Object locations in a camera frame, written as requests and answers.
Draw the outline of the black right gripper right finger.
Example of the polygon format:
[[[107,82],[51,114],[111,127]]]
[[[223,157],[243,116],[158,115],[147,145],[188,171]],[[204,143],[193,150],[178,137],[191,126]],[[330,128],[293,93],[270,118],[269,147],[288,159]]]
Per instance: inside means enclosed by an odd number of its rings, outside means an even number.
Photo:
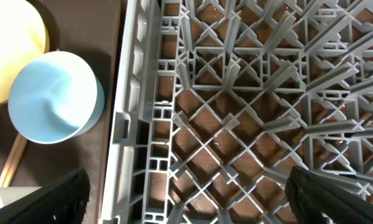
[[[285,186],[298,223],[373,223],[373,205],[330,181],[294,166]]]

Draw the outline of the wooden chopstick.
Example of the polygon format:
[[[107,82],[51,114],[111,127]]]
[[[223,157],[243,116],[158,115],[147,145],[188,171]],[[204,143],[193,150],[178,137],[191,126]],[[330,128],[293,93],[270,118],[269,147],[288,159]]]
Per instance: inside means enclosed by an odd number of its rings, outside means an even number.
[[[16,136],[14,144],[12,145],[11,151],[8,155],[5,166],[0,175],[0,188],[9,187],[16,174],[19,162],[23,155],[27,139],[20,133]]]

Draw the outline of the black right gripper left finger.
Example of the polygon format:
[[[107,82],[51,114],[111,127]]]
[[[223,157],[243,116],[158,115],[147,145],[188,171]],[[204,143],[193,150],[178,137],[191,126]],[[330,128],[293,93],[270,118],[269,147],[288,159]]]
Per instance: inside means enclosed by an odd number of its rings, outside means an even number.
[[[0,209],[0,223],[81,223],[90,196],[87,172],[75,169]]]

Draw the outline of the white green cup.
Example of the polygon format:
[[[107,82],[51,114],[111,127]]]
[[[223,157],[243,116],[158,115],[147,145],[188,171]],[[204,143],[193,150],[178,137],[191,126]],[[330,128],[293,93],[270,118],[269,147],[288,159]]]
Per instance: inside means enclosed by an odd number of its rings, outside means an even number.
[[[40,189],[40,187],[1,187],[0,209],[38,189]]]

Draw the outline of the light blue bowl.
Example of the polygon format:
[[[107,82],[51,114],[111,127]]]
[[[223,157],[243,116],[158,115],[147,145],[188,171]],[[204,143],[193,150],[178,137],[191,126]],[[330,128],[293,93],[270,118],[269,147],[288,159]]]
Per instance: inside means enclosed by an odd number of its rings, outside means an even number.
[[[99,120],[104,90],[80,56],[49,52],[28,63],[9,93],[12,124],[26,139],[55,144],[81,135]]]

